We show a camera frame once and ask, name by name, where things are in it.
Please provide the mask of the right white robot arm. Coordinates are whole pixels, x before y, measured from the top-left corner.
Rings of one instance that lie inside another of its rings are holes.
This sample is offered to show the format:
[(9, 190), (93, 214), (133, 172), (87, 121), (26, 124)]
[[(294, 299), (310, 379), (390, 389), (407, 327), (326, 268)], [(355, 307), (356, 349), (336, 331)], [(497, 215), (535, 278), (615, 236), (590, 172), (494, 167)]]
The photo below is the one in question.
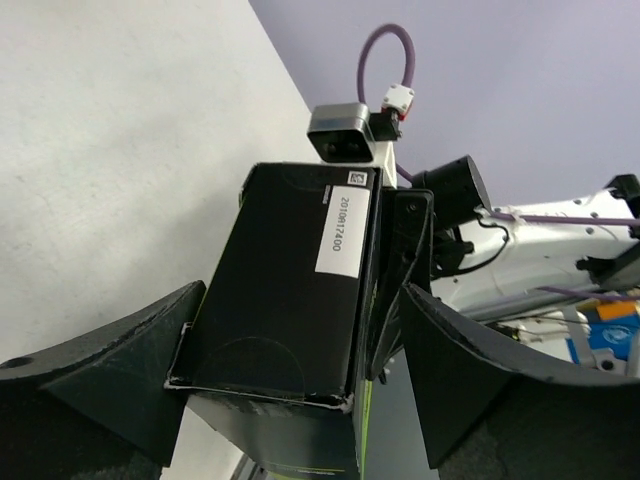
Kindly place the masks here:
[(412, 282), (467, 318), (543, 353), (620, 372), (639, 326), (639, 182), (618, 175), (565, 201), (494, 207), (464, 157), (387, 188), (368, 371), (402, 348), (399, 290)]

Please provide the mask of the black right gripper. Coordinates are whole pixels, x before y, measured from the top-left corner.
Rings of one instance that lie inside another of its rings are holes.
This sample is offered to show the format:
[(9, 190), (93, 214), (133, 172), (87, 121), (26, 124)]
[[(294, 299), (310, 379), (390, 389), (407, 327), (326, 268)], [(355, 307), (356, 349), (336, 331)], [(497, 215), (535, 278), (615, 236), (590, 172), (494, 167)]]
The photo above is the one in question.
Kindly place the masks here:
[(425, 189), (385, 189), (377, 227), (378, 278), (367, 340), (367, 378), (379, 377), (402, 347), (399, 293), (431, 280), (434, 195)]

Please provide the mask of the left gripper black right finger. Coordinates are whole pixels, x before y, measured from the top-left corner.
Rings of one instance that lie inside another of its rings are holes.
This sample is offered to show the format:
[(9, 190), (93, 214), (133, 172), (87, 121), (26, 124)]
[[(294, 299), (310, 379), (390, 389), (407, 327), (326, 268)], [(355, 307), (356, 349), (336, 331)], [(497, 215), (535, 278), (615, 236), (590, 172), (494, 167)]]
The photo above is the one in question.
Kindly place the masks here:
[(443, 479), (635, 479), (639, 383), (546, 355), (419, 287), (400, 292), (427, 458)]

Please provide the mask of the black green Gillette Labs carton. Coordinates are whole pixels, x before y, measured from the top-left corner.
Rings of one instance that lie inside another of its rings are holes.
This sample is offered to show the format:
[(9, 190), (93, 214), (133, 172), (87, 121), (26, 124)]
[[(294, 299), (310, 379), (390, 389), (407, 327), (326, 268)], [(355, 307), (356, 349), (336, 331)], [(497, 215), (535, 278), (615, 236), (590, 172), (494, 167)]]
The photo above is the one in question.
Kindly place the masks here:
[(357, 479), (375, 168), (260, 163), (167, 384), (284, 479)]

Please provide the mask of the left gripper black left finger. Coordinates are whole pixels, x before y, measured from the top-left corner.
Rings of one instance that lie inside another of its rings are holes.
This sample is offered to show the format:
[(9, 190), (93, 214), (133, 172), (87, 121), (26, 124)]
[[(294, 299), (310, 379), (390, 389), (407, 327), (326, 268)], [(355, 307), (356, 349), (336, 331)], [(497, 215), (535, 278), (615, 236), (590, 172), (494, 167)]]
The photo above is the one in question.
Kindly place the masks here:
[(157, 479), (186, 397), (164, 383), (205, 285), (1, 365), (4, 479)]

